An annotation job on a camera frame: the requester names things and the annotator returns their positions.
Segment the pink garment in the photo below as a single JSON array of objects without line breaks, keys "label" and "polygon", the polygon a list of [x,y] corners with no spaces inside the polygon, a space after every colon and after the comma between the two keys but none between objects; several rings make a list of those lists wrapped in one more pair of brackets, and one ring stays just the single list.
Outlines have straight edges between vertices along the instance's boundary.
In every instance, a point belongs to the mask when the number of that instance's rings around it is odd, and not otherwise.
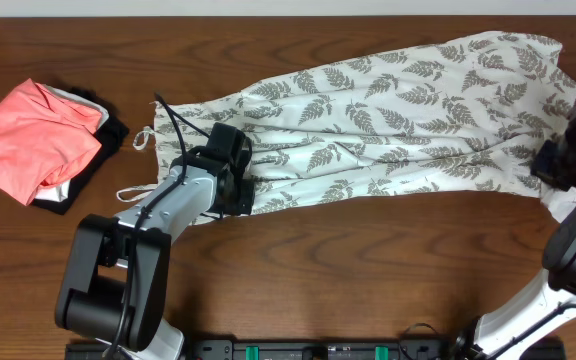
[{"label": "pink garment", "polygon": [[56,193],[102,148],[100,105],[28,79],[0,102],[0,190],[23,205]]}]

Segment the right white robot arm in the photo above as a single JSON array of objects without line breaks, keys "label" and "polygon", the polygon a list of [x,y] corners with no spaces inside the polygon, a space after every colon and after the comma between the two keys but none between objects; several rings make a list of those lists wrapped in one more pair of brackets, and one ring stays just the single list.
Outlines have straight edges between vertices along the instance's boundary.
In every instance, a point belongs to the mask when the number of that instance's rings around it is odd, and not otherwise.
[{"label": "right white robot arm", "polygon": [[[576,188],[576,99],[568,127],[548,140],[531,172],[559,189]],[[565,348],[551,332],[576,319],[576,207],[548,240],[540,272],[511,300],[464,330],[451,349],[453,359],[563,359]]]}]

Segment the white fern print dress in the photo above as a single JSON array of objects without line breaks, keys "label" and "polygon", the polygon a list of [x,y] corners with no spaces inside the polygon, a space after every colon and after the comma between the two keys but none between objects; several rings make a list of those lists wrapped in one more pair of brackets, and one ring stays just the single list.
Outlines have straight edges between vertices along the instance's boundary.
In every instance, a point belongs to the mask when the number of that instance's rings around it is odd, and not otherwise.
[{"label": "white fern print dress", "polygon": [[258,81],[225,97],[157,107],[136,149],[153,144],[165,176],[217,123],[252,142],[254,214],[363,196],[491,191],[539,199],[557,220],[576,190],[530,172],[561,136],[576,82],[561,44],[489,31],[339,61]]}]

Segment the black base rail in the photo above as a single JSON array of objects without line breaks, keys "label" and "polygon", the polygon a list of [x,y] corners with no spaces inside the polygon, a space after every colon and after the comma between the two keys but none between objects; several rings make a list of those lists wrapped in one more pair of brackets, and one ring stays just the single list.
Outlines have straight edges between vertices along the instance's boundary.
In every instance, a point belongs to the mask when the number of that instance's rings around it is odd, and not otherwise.
[{"label": "black base rail", "polygon": [[[73,343],[65,347],[66,360],[102,359],[106,345]],[[196,341],[183,345],[182,360],[400,360],[463,359],[449,357],[449,341],[440,336],[406,336],[394,342],[242,342],[230,339]],[[559,338],[540,340],[526,350],[522,360],[565,360]]]}]

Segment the black garment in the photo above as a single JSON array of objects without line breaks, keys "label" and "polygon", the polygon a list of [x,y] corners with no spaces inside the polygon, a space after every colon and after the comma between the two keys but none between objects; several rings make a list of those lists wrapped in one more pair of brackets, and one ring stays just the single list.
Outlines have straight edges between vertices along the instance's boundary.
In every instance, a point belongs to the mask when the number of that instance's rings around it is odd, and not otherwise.
[{"label": "black garment", "polygon": [[101,148],[90,163],[68,182],[40,191],[31,202],[33,207],[64,215],[104,162],[119,151],[129,134],[129,128],[118,119],[116,106],[92,90],[80,87],[61,90],[50,86],[48,90],[59,97],[97,109],[102,114],[98,129],[94,133]]}]

